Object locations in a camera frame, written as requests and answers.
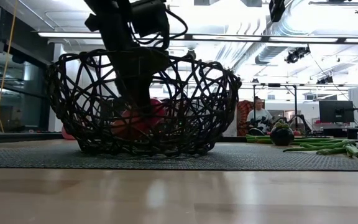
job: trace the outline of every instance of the computer monitor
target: computer monitor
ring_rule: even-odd
[[[321,122],[354,122],[354,110],[352,101],[321,100],[319,101],[319,110]]]

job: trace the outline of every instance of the metal pole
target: metal pole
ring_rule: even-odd
[[[298,130],[298,93],[296,92],[296,85],[293,86],[294,89],[294,96],[295,96],[295,131]]]
[[[254,121],[256,121],[256,110],[255,110],[255,105],[256,105],[256,99],[255,99],[255,87],[256,87],[256,85],[254,85]]]

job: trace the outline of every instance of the gray carpet mat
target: gray carpet mat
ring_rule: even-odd
[[[129,155],[89,156],[77,144],[0,149],[0,168],[147,170],[344,170],[358,171],[358,160],[319,156],[249,144],[217,144],[205,156],[166,158]]]

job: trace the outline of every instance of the dark wicker basket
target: dark wicker basket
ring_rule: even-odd
[[[45,76],[51,107],[83,152],[150,156],[205,154],[233,121],[240,79],[218,62],[169,56],[169,69],[176,77],[172,78],[166,71],[153,75],[154,83],[167,86],[169,92],[169,98],[162,100],[159,106],[164,108],[165,115],[158,116],[158,125],[146,133],[136,130],[134,123],[128,123],[128,117],[121,116],[130,105],[113,88],[119,78],[114,75],[111,78],[114,72],[111,64],[101,64],[102,56],[107,54],[114,55],[114,52],[95,50],[62,55]],[[70,76],[67,63],[75,60],[80,68]],[[178,62],[189,63],[193,68],[185,80],[178,74]],[[81,82],[84,78],[88,84]],[[192,94],[187,94],[189,88],[194,89]],[[138,115],[139,119],[153,116],[157,115]],[[136,138],[115,134],[116,127],[112,124],[116,121],[126,122],[126,126],[131,127],[128,136],[132,136],[132,131],[138,133]]]

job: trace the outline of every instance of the person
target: person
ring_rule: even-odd
[[[267,110],[263,109],[262,107],[263,107],[263,101],[258,96],[256,96],[255,97],[255,120],[261,121],[263,118],[265,118],[265,120],[267,121],[266,123],[269,124],[272,122],[272,115]],[[251,122],[251,120],[253,118],[254,118],[254,110],[251,110],[248,114],[247,122],[248,123]],[[254,124],[250,124],[249,127],[250,128],[258,128],[262,132],[266,133],[268,125],[258,122],[257,127],[254,127]]]

